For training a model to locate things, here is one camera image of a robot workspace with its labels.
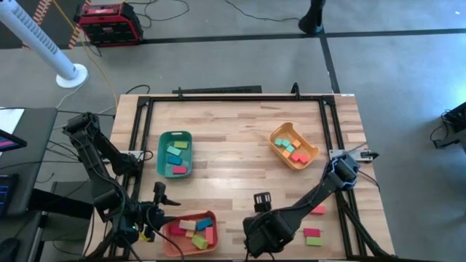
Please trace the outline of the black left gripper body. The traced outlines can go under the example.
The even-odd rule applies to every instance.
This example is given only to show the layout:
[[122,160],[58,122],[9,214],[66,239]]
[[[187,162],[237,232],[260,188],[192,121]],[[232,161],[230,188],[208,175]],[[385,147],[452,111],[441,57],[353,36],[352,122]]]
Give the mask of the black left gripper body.
[[145,240],[154,240],[157,231],[165,225],[161,224],[162,218],[165,215],[165,211],[158,208],[157,205],[152,202],[143,202],[140,208],[141,221],[143,229],[141,232]]

